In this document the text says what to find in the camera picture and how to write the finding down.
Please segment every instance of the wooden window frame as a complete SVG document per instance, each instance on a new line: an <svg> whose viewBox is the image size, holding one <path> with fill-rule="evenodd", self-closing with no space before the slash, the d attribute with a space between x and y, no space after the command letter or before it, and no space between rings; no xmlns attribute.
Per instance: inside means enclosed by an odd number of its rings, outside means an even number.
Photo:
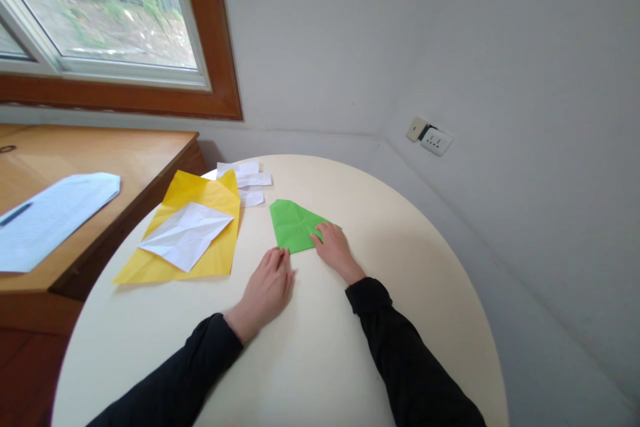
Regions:
<svg viewBox="0 0 640 427"><path fill-rule="evenodd" d="M213 91L0 75L0 101L22 105L242 120L225 0L191 0Z"/></svg>

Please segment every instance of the paper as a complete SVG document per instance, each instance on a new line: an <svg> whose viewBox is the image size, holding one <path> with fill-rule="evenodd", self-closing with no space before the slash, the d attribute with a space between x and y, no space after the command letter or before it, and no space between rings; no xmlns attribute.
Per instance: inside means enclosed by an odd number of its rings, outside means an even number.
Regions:
<svg viewBox="0 0 640 427"><path fill-rule="evenodd" d="M216 179L222 177L229 170L235 172L238 187L249 187L252 185L271 185L271 174L260 172L260 164L256 161L247 163L222 163L218 162Z"/></svg>
<svg viewBox="0 0 640 427"><path fill-rule="evenodd" d="M262 190L238 189L240 195L240 207L255 207L265 201L265 193Z"/></svg>
<svg viewBox="0 0 640 427"><path fill-rule="evenodd" d="M183 272L151 252L136 249L113 280L114 284L168 282L231 273L240 218L240 197L235 172L232 169L220 180L207 180L177 171L164 200L149 224L145 239L189 202L199 203L233 217L229 225L211 242L191 271Z"/></svg>
<svg viewBox="0 0 640 427"><path fill-rule="evenodd" d="M138 247L190 272L209 244L233 220L226 213L189 202Z"/></svg>
<svg viewBox="0 0 640 427"><path fill-rule="evenodd" d="M235 177L239 178L242 175L249 175L251 173L260 172L260 164L256 161L247 162L247 163L223 163L218 162L217 166L218 170L215 174L215 179L218 180L222 178L222 176L227 173L229 170L233 169L235 171Z"/></svg>
<svg viewBox="0 0 640 427"><path fill-rule="evenodd" d="M322 234L315 227L322 222L328 222L327 219L302 208L291 200L278 199L269 209L278 247L288 248L294 254L314 247L313 240L309 237L311 234L317 235L322 240Z"/></svg>
<svg viewBox="0 0 640 427"><path fill-rule="evenodd" d="M8 211L31 203L0 228L0 272L30 272L118 193L118 175L71 175Z"/></svg>
<svg viewBox="0 0 640 427"><path fill-rule="evenodd" d="M238 176L238 187L249 187L251 185L271 185L271 174L259 172L244 175L241 173Z"/></svg>

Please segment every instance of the green origami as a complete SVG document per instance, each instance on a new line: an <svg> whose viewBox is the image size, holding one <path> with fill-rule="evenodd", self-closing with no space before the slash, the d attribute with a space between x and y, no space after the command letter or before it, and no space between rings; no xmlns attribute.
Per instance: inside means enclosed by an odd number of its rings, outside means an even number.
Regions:
<svg viewBox="0 0 640 427"><path fill-rule="evenodd" d="M302 208L291 200L278 199L269 209L278 247L288 248L294 254L314 247L311 234L317 235L322 240L322 233L315 228L322 222L328 222L327 219Z"/></svg>

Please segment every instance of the white table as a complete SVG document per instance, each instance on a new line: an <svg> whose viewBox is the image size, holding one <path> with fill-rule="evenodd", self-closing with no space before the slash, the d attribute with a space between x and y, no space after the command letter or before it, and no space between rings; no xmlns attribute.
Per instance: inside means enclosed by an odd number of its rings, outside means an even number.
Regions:
<svg viewBox="0 0 640 427"><path fill-rule="evenodd" d="M500 363L482 305L440 233L402 195L358 169L318 157L258 157L273 175L266 202L243 209L229 277L116 286L113 278L154 212L131 232L93 287L58 383L56 427L84 426L180 348L193 328L237 302L264 252L275 246L269 205L290 199L339 224L366 272L465 393L487 425L507 426ZM215 171L205 175L215 178ZM316 255L298 269L287 309L215 387L197 426L392 426L345 284Z"/></svg>

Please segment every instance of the folded white paper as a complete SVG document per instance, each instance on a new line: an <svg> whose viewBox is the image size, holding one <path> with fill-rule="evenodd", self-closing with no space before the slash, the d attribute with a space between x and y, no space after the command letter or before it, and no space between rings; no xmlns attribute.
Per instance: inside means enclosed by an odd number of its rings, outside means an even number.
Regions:
<svg viewBox="0 0 640 427"><path fill-rule="evenodd" d="M31 204L0 228L0 272L30 272L118 193L118 175L71 175L8 211Z"/></svg>
<svg viewBox="0 0 640 427"><path fill-rule="evenodd" d="M256 161L246 163L223 163L218 162L218 172L215 174L215 179L218 180L229 170L235 170L235 176L251 175L252 173L260 172L260 164Z"/></svg>
<svg viewBox="0 0 640 427"><path fill-rule="evenodd" d="M251 185L271 185L270 173L250 173L248 175L237 175L238 187L249 187Z"/></svg>
<svg viewBox="0 0 640 427"><path fill-rule="evenodd" d="M180 270L190 272L231 220L232 216L189 202L151 232L138 247L161 256Z"/></svg>
<svg viewBox="0 0 640 427"><path fill-rule="evenodd" d="M240 207L255 207L265 201L265 193L262 190L238 189L240 195Z"/></svg>

